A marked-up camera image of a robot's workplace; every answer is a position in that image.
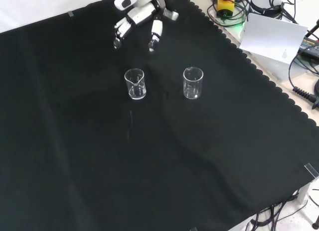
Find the white card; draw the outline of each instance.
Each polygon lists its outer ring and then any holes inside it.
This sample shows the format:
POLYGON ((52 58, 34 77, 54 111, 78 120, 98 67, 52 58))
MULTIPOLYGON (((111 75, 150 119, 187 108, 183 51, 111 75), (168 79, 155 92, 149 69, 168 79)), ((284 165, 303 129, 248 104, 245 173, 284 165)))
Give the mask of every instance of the white card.
POLYGON ((240 48, 290 64, 297 54, 307 27, 250 13, 240 48))

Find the white wall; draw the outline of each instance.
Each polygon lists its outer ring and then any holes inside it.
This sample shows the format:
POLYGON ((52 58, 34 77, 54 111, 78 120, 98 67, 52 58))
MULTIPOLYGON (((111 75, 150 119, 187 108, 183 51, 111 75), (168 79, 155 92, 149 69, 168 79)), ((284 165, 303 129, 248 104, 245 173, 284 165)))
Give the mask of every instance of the white wall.
POLYGON ((0 0, 0 33, 85 7, 99 0, 0 0))

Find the table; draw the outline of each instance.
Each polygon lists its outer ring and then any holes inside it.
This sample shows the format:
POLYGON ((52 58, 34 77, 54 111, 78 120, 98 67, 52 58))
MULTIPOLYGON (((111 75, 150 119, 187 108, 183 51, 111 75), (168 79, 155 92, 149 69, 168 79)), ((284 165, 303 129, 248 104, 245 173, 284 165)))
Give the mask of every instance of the table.
POLYGON ((150 23, 114 52, 111 0, 1 35, 1 230, 228 230, 311 181, 314 123, 196 7, 174 3, 183 13, 165 21, 158 56, 145 49, 150 23), (133 66, 147 71, 140 103, 124 81, 133 66), (182 95, 187 66, 205 71, 195 101, 182 95))
MULTIPOLYGON (((211 0, 191 0, 194 2, 203 12, 207 15, 207 8, 212 4, 211 0)), ((297 3, 297 15, 296 15, 296 20, 300 22, 300 24, 304 26, 308 26, 309 29, 311 29, 315 24, 316 21, 318 20, 318 15, 316 13, 311 13, 313 16, 303 16, 305 14, 309 15, 309 10, 308 9, 303 9, 305 7, 308 7, 309 5, 313 4, 313 2, 318 1, 318 0, 297 0, 299 1, 297 3)), ((225 28, 220 27, 220 29, 223 30, 223 32, 226 34, 227 38, 229 38, 232 43, 236 44, 237 47, 239 47, 240 43, 235 39, 233 35, 231 35, 225 28)), ((306 99, 301 98, 299 95, 297 95, 295 92, 292 91, 292 87, 289 83, 289 81, 285 81, 282 83, 279 83, 277 79, 272 75, 271 71, 267 70, 265 67, 263 67, 256 58, 254 58, 250 53, 245 52, 248 55, 248 58, 252 60, 252 63, 254 63, 258 69, 262 70, 264 72, 264 75, 268 76, 270 81, 273 81, 276 83, 276 86, 281 88, 284 93, 289 95, 290 99, 293 99, 296 103, 297 106, 299 106, 303 112, 305 112, 310 119, 313 119, 316 123, 317 126, 319 126, 319 112, 318 109, 312 110, 312 104, 309 103, 306 99)), ((293 83, 295 86, 306 90, 309 93, 314 92, 314 86, 315 83, 317 82, 319 77, 314 76, 310 72, 306 72, 300 76, 297 76, 293 79, 293 83)))

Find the glass beaker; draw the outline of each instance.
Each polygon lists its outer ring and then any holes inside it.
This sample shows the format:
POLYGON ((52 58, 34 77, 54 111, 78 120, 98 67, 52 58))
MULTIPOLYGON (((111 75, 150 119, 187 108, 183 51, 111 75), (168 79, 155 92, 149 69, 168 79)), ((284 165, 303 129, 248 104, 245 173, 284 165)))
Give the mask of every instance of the glass beaker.
POLYGON ((196 99, 201 95, 204 73, 199 68, 190 67, 184 71, 184 96, 196 99))
POLYGON ((133 68, 128 70, 124 77, 130 97, 134 100, 144 98, 146 95, 144 72, 141 69, 133 68))

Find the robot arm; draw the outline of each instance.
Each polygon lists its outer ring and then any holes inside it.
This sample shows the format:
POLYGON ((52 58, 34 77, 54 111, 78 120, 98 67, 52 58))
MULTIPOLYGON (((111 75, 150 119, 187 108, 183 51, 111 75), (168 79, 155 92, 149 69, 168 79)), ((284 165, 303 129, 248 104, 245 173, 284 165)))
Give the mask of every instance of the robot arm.
POLYGON ((118 10, 123 11, 131 5, 134 5, 137 1, 138 0, 115 0, 114 5, 118 10))
POLYGON ((139 26, 153 17, 155 20, 153 22, 151 41, 149 43, 150 52, 153 52, 160 41, 163 29, 161 21, 162 15, 172 20, 178 18, 177 12, 166 9, 165 0, 115 0, 114 4, 119 10, 125 10, 132 5, 134 6, 134 8, 114 26, 114 47, 116 49, 121 47, 133 27, 139 26))

